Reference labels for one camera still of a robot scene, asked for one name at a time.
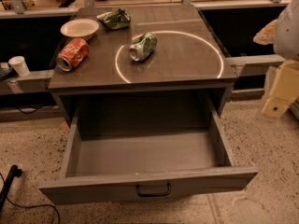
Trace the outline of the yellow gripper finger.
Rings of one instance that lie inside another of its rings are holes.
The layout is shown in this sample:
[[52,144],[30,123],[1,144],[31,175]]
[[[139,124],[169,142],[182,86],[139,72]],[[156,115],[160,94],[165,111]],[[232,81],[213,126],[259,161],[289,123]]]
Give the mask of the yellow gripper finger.
[[270,21],[260,32],[258,32],[253,37],[253,41],[260,45],[272,44],[274,42],[276,24],[276,20]]
[[298,98],[299,62],[288,60],[276,70],[262,113],[268,118],[279,119]]

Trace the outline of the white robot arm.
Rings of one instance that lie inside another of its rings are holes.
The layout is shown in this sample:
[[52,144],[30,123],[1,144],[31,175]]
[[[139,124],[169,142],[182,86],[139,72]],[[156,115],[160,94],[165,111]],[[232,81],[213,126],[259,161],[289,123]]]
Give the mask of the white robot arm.
[[262,109],[268,118],[279,119],[299,98],[299,0],[291,0],[253,41],[260,45],[272,44],[274,52],[285,59],[276,70]]

